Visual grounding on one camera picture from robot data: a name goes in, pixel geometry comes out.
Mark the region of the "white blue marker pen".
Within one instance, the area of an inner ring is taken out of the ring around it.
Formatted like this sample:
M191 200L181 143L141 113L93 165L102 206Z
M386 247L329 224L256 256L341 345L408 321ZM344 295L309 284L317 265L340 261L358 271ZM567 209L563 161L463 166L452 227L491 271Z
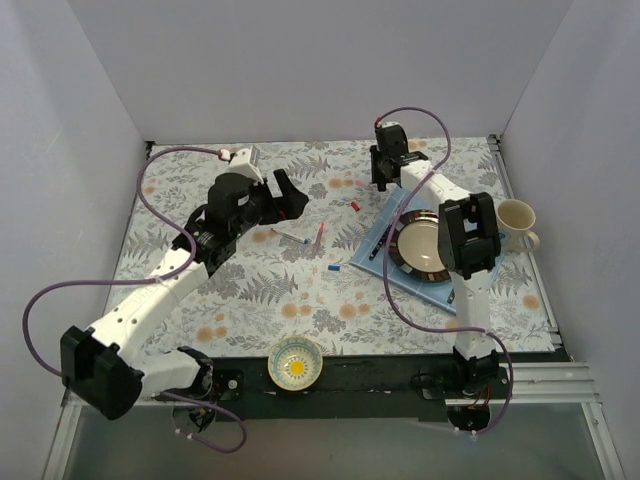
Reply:
M294 242L297 242L297 243L300 243L300 244L303 244L303 245L308 245L308 244L311 243L311 240L309 238L303 238L303 237L300 237L298 235L287 233L287 232L284 232L284 231L276 229L276 228L271 228L271 231L274 232L275 234L285 238L285 239L288 239L288 240L291 240L291 241L294 241Z

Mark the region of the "pink marker pen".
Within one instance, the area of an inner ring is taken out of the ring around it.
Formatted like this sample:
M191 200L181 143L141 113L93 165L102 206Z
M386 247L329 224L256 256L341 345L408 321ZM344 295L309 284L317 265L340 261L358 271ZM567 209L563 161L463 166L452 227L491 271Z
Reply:
M321 222L319 227L318 227L317 234L316 234L313 246L312 246L312 254L313 255L317 255L319 250L320 250L322 237L323 237L323 233L324 233L324 228L325 228L325 223Z

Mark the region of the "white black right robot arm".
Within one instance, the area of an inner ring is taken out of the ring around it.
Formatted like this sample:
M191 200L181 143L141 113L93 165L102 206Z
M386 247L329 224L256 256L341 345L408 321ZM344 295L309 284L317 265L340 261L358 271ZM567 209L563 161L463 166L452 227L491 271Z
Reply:
M436 259L448 272L454 290L457 325L450 388L464 397L475 397L498 377L498 339L491 332L489 290L496 259L501 254L497 218L492 197L471 193L437 172L421 152L409 150L404 129L396 122L374 123L376 144L370 148L372 183L378 190L394 183L409 191L397 207L386 238L386 258L401 252L398 240L412 229L400 220L416 196L436 215Z

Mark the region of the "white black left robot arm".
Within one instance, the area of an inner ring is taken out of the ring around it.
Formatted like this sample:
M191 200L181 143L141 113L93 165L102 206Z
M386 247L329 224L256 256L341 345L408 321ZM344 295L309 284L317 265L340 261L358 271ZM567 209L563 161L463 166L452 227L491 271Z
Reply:
M141 396L178 389L200 400L211 392L206 355L181 347L143 362L141 348L171 311L235 253L248 230L303 214L308 196L284 170L275 170L274 176L279 196L272 195L265 180L236 172L219 175L149 283L86 329L72 326L63 334L61 379L67 389L109 420L122 417Z

